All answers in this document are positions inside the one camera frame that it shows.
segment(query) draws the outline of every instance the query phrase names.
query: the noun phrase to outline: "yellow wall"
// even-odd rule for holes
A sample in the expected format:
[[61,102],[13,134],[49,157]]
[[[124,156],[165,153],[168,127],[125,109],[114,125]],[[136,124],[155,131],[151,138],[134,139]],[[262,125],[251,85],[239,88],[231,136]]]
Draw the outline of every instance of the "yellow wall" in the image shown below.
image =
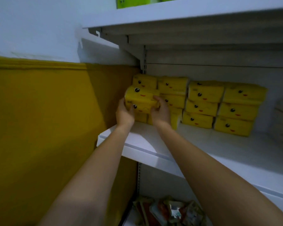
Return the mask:
[[[0,226],[40,220],[98,134],[116,123],[117,100],[137,71],[0,58]],[[109,225],[118,224],[135,185],[136,162],[122,158]],[[118,195],[123,202],[116,204]]]

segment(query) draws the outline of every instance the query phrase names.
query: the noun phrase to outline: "person's left hand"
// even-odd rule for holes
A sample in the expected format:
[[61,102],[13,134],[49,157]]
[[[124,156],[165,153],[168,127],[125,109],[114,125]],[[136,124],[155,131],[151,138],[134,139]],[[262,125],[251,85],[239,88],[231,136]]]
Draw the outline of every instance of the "person's left hand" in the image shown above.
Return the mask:
[[133,105],[131,105],[130,110],[128,111],[125,107],[125,99],[122,98],[119,100],[119,106],[117,108],[116,112],[117,116],[117,126],[118,127],[124,127],[125,129],[132,128],[132,125],[134,124],[134,108]]

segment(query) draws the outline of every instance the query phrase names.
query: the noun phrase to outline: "hand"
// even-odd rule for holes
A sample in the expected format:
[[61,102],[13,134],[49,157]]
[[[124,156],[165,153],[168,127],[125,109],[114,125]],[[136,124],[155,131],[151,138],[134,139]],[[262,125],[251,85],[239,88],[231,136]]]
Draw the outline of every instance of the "hand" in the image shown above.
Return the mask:
[[119,106],[116,112],[117,116],[117,127],[123,127],[127,131],[130,131],[132,125],[134,124],[134,108],[131,105],[130,111],[125,107],[125,99],[119,100]]
[[165,102],[164,99],[153,96],[153,98],[160,103],[160,108],[156,109],[154,107],[151,108],[151,117],[152,117],[152,123],[155,127],[161,127],[164,125],[170,125],[171,126],[171,116],[168,104]]

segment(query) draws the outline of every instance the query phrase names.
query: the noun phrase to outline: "yellow tissue pack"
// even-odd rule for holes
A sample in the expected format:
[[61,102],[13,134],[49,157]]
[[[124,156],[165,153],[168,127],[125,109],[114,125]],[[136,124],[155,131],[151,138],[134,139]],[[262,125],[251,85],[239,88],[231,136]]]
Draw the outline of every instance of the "yellow tissue pack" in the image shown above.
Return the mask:
[[159,77],[158,89],[161,94],[186,95],[189,79],[185,77]]
[[[177,130],[178,125],[182,121],[182,109],[170,108],[170,116],[171,116],[171,127],[172,129]],[[153,125],[151,115],[149,115],[147,123]]]
[[219,103],[224,92],[222,82],[217,81],[192,81],[189,84],[188,98],[191,101],[206,101]]
[[252,121],[238,120],[222,116],[218,116],[216,118],[216,122],[214,125],[214,129],[216,131],[245,137],[250,135],[252,127]]
[[169,108],[181,108],[184,109],[185,96],[180,95],[170,95],[170,94],[161,94],[160,97],[168,103]]
[[132,85],[142,89],[156,89],[157,77],[146,74],[136,74],[133,76]]
[[134,116],[135,116],[135,121],[142,122],[142,123],[147,123],[148,114],[135,112]]
[[215,117],[218,110],[218,103],[186,100],[186,109],[189,113],[198,113]]
[[200,128],[212,128],[213,117],[184,111],[182,123]]
[[131,104],[133,104],[136,112],[149,114],[152,106],[158,106],[158,102],[153,99],[154,95],[159,96],[159,91],[130,86],[125,93],[126,107],[130,109]]
[[253,121],[258,114],[259,106],[239,105],[223,102],[218,111],[219,116]]
[[266,92],[267,89],[265,87],[255,84],[225,83],[223,102],[260,105],[265,99]]

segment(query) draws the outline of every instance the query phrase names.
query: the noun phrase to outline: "forearm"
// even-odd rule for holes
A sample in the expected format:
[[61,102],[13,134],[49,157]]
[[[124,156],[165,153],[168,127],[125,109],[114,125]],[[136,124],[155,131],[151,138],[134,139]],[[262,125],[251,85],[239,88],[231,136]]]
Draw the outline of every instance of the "forearm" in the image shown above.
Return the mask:
[[[129,131],[129,128],[117,127],[96,148],[62,190],[40,225],[101,225]],[[67,222],[61,224],[66,215]]]
[[251,184],[168,125],[158,132],[214,225],[283,225],[283,213]]

